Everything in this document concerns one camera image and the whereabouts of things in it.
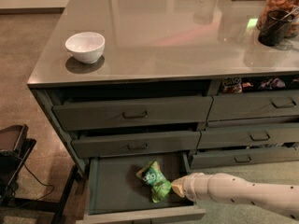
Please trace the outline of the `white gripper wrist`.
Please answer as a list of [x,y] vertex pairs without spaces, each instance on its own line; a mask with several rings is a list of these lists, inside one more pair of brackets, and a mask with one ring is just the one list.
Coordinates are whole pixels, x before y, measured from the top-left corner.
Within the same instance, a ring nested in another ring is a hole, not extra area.
[[186,196],[193,202],[210,201],[211,198],[208,193],[208,181],[210,177],[211,175],[205,175],[204,173],[193,173],[175,179],[171,183],[171,186],[173,191],[181,198]]

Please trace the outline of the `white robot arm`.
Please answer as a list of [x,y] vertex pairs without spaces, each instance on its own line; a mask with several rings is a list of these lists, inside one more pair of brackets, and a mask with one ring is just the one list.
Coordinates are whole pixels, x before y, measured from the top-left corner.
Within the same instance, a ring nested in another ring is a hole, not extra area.
[[299,187],[295,185],[249,182],[224,173],[193,173],[174,180],[171,186],[178,196],[192,202],[249,204],[299,220]]

